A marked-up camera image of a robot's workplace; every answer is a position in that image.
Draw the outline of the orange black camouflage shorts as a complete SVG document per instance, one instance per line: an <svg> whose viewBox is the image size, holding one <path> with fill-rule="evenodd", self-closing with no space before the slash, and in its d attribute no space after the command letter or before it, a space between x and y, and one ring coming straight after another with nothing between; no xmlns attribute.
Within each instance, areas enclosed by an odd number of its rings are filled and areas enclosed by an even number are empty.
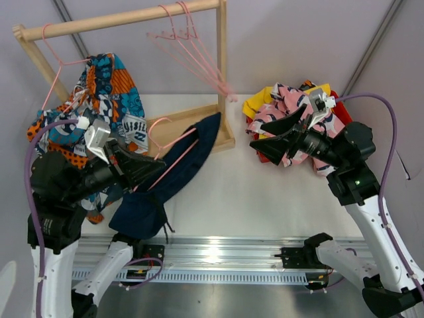
<svg viewBox="0 0 424 318"><path fill-rule="evenodd" d="M316 87L316 85L312 81L307 79L300 85L299 89L301 91L307 91L308 89L312 89L314 87Z"/></svg>

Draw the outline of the yellow shorts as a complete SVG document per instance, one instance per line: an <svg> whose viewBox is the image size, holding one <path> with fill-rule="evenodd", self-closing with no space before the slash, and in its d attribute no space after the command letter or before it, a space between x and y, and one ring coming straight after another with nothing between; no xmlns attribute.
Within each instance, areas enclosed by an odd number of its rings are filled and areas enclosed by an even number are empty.
<svg viewBox="0 0 424 318"><path fill-rule="evenodd" d="M248 122L246 133L252 135L255 140L273 136L261 129L262 124L282 119L297 111L303 104L307 105L307 109L301 119L306 118L313 112L309 93L317 88L321 88L327 95L331 93L330 85L327 83L307 91L280 83L265 87L243 103L242 112Z"/></svg>

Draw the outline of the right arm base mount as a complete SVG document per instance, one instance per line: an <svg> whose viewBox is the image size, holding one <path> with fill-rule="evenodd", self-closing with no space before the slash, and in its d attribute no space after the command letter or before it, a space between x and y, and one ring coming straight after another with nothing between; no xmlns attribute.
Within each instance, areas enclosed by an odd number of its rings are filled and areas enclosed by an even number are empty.
<svg viewBox="0 0 424 318"><path fill-rule="evenodd" d="M274 258L279 258L285 269L328 269L328 266L319 261L315 250L328 240L333 240L333 237L327 233L319 233L305 239L302 247L281 247Z"/></svg>

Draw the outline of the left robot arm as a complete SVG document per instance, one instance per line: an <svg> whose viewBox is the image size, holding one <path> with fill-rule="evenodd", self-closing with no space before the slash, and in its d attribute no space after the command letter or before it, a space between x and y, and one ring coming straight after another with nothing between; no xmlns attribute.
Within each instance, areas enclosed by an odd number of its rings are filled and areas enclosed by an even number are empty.
<svg viewBox="0 0 424 318"><path fill-rule="evenodd" d="M133 154L115 140L106 142L104 159L80 170L60 152L39 156L26 170L31 214L28 243L34 264L33 317L96 317L99 302L118 273L144 256L139 239L117 233L88 277L74 286L72 270L87 215L80 201L109 186L124 192L165 167L163 160Z"/></svg>

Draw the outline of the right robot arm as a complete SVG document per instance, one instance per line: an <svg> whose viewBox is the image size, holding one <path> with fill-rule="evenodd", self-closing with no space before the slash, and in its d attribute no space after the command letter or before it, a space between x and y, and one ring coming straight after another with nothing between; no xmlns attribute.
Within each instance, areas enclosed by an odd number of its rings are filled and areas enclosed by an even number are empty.
<svg viewBox="0 0 424 318"><path fill-rule="evenodd" d="M392 317L423 301L423 271L401 245L381 196L382 184L366 164L375 152L371 128L351 122L336 136L314 127L331 111L324 107L310 115L302 105L294 113L265 123L270 137L253 140L250 146L273 164L303 152L334 168L327 176L332 194L352 217L374 259L372 264L344 249L326 233L305 240L303 261L336 270L354 284L369 310L377 317Z"/></svg>

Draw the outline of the navy blue shorts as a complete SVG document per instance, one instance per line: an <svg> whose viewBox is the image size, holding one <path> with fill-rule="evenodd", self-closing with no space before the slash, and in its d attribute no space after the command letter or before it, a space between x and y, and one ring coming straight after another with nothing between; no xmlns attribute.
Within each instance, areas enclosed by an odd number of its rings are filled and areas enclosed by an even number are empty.
<svg viewBox="0 0 424 318"><path fill-rule="evenodd" d="M166 236L174 232L166 214L165 203L182 190L200 171L217 139L221 113L210 115L188 129L196 131L173 145L162 157L166 167L127 193L109 221L109 228L140 240L151 239L162 229ZM198 143L154 188L148 188L196 139Z"/></svg>

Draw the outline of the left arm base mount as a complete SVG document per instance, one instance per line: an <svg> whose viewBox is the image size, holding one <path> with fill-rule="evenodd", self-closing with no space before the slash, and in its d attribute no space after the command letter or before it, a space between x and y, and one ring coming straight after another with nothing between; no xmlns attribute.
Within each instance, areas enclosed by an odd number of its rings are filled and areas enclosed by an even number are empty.
<svg viewBox="0 0 424 318"><path fill-rule="evenodd" d="M164 260L165 246L159 244L145 244L137 247L133 254L133 260L137 260L137 266L158 266L159 263L154 258Z"/></svg>

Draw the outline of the blue orange patterned shorts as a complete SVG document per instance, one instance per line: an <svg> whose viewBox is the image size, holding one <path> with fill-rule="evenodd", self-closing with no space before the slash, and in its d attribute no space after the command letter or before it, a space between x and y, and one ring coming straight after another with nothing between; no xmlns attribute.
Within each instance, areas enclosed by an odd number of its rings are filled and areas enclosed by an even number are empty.
<svg viewBox="0 0 424 318"><path fill-rule="evenodd" d="M148 136L144 109L138 90L118 56L113 53L88 58L85 70L67 102L55 109L40 110L26 135L38 157L60 152L82 170L97 158L85 145L84 130L76 127L79 117L105 121L123 148L147 156ZM102 210L128 192L111 185L80 201L91 223L102 222Z"/></svg>

